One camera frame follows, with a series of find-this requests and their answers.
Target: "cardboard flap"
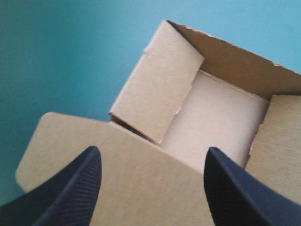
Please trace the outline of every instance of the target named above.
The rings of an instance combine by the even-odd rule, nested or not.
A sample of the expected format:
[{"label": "cardboard flap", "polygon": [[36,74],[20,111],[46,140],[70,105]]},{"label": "cardboard flap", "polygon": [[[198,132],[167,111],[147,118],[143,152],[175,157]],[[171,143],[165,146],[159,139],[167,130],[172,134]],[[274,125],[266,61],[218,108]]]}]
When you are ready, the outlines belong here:
[{"label": "cardboard flap", "polygon": [[270,100],[301,95],[301,76],[261,56],[202,31],[170,22],[205,57],[202,70]]},{"label": "cardboard flap", "polygon": [[200,53],[169,22],[163,21],[110,113],[161,143],[203,61]]}]

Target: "torn cardboard edge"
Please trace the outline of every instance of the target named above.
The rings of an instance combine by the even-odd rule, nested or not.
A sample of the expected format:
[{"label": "torn cardboard edge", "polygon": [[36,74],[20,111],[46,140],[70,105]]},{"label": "torn cardboard edge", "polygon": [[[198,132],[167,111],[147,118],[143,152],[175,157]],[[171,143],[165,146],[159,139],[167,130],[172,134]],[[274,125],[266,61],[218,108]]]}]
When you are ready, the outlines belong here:
[{"label": "torn cardboard edge", "polygon": [[204,58],[163,21],[118,95],[110,113],[161,143],[188,95]]}]

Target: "box flap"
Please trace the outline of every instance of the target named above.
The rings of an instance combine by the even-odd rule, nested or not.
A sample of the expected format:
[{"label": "box flap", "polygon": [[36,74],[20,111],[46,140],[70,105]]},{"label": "box flap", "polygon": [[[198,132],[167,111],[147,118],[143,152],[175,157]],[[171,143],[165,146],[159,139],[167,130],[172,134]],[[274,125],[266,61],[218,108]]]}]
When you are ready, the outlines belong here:
[{"label": "box flap", "polygon": [[163,21],[110,113],[161,143],[203,60],[169,22]]},{"label": "box flap", "polygon": [[301,75],[202,31],[170,22],[205,57],[202,70],[270,100],[301,95]]},{"label": "box flap", "polygon": [[102,182],[91,226],[213,226],[203,175],[113,123],[47,113],[16,172],[30,191],[88,146],[102,156]]}]

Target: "brown cardboard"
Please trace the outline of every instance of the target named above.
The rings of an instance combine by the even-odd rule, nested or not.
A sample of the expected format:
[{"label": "brown cardboard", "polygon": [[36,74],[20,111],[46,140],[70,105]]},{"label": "brown cardboard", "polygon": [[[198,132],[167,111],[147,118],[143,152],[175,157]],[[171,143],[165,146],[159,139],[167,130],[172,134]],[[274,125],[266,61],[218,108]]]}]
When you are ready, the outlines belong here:
[{"label": "brown cardboard", "polygon": [[159,146],[202,173],[211,146],[219,147],[245,167],[268,104],[261,97],[201,71]]},{"label": "brown cardboard", "polygon": [[246,166],[258,180],[301,204],[301,96],[273,95]]},{"label": "brown cardboard", "polygon": [[204,57],[202,70],[270,100],[301,95],[301,76],[261,56],[202,31],[169,21]]},{"label": "brown cardboard", "polygon": [[301,129],[301,96],[274,95],[263,123]]},{"label": "brown cardboard", "polygon": [[163,21],[110,112],[161,143],[204,58]]},{"label": "brown cardboard", "polygon": [[[197,76],[203,57],[192,45],[206,58]],[[199,83],[200,74],[211,83]],[[96,145],[104,176],[92,225],[213,225],[201,173],[206,146],[221,147],[244,166],[266,110],[262,98],[273,94],[301,94],[301,76],[201,31],[164,21],[111,108],[112,119],[124,128],[112,121],[49,113],[16,178],[29,191]],[[293,109],[294,116],[300,115]],[[300,152],[297,137],[291,136],[299,128],[290,122],[281,126],[275,115],[267,114],[264,132],[256,135],[247,169],[299,202]],[[268,126],[278,133],[269,133]],[[163,140],[161,148],[147,139]]]},{"label": "brown cardboard", "polygon": [[90,145],[103,178],[92,226],[213,226],[202,174],[113,122],[44,115],[16,172],[25,191],[40,185]]},{"label": "brown cardboard", "polygon": [[301,204],[301,151],[254,141],[246,170],[259,181]]},{"label": "brown cardboard", "polygon": [[287,129],[273,124],[259,126],[255,140],[301,150],[301,129]]}]

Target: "blue-green surface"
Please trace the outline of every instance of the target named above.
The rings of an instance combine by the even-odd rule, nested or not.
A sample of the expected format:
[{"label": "blue-green surface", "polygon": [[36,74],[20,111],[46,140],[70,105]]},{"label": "blue-green surface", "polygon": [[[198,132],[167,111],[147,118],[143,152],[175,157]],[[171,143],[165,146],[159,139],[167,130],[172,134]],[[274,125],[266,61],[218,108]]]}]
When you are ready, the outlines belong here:
[{"label": "blue-green surface", "polygon": [[0,205],[39,118],[108,111],[162,19],[301,72],[301,2],[0,0]]}]

